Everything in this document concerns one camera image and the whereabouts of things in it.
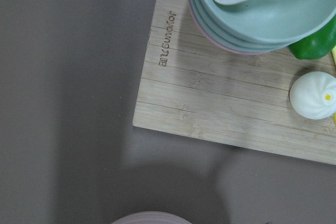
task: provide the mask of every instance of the stack of bowls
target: stack of bowls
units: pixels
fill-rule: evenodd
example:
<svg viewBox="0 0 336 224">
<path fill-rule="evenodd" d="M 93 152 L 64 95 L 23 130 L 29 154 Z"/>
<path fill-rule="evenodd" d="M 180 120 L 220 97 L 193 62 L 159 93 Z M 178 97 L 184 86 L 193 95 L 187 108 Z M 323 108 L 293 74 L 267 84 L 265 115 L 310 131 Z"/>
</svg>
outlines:
<svg viewBox="0 0 336 224">
<path fill-rule="evenodd" d="M 245 55 L 286 47 L 336 14 L 336 0 L 248 0 L 230 6 L 188 1 L 195 23 L 211 42 Z"/>
</svg>

